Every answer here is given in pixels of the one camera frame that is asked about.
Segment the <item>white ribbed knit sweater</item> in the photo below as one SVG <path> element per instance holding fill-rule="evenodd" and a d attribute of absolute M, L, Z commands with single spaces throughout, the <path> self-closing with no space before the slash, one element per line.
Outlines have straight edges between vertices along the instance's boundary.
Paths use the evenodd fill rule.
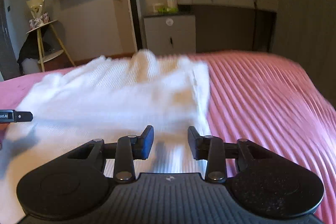
<path fill-rule="evenodd" d="M 23 217 L 16 187 L 26 173 L 92 139 L 115 142 L 148 125 L 154 143 L 149 158 L 135 163 L 137 173 L 204 173 L 206 163 L 193 159 L 187 130 L 209 134 L 209 99 L 205 62 L 148 50 L 3 81 L 1 108 L 34 118 L 1 130 L 1 223 Z"/>

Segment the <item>yellow tripod side table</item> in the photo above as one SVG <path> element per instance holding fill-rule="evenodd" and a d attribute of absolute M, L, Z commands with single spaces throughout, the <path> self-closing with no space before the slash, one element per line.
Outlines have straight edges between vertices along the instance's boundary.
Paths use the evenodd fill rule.
<path fill-rule="evenodd" d="M 29 46 L 29 50 L 37 52 L 34 59 L 42 72 L 76 66 L 58 34 L 58 22 L 57 19 L 50 20 L 26 32 L 25 45 Z"/>

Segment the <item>wrapped flower bouquet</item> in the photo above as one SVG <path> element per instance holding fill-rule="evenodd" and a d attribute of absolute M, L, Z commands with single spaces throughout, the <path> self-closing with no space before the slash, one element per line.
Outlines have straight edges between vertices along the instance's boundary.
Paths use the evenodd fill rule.
<path fill-rule="evenodd" d="M 45 0 L 29 0 L 26 4 L 33 17 L 29 20 L 31 30 L 50 22 L 49 14 L 45 12 Z"/>

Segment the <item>grey bedside cabinet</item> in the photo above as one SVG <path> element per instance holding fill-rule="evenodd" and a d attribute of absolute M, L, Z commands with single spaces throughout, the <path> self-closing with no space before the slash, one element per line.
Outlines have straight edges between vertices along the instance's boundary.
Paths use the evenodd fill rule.
<path fill-rule="evenodd" d="M 144 18 L 147 49 L 155 55 L 196 52 L 193 15 L 151 16 Z"/>

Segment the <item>grey vanity dresser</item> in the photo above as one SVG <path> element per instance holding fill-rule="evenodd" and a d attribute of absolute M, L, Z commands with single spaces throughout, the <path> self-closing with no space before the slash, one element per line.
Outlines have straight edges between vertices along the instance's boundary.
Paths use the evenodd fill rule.
<path fill-rule="evenodd" d="M 195 16 L 196 51 L 271 52 L 278 0 L 178 0 Z"/>

